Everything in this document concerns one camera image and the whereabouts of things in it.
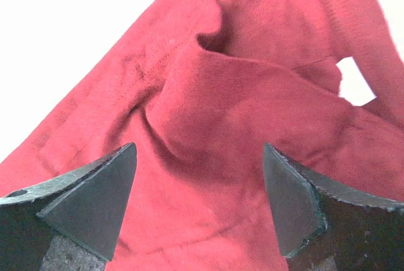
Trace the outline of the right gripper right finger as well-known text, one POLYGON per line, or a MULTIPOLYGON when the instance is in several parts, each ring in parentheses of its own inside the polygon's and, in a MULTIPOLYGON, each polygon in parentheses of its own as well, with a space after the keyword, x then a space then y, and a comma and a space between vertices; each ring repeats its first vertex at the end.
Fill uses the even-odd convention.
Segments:
POLYGON ((269 143, 263 174, 289 270, 403 270, 403 203, 303 166, 269 143))

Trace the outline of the dark red t shirt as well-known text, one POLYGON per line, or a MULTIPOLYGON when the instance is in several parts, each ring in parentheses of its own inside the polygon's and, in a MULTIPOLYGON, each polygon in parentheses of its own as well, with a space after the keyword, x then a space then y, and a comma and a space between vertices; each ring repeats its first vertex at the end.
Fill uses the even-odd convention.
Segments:
POLYGON ((1 193, 133 142, 110 270, 285 270, 270 143, 403 199, 403 63, 377 0, 156 0, 1 163, 1 193))

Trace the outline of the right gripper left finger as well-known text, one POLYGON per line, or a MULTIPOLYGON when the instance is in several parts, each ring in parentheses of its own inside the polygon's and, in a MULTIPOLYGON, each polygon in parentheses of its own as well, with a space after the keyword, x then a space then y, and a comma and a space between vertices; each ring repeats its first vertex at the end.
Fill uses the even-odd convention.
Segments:
POLYGON ((128 143, 83 167, 1 198, 1 270, 104 270, 136 171, 128 143))

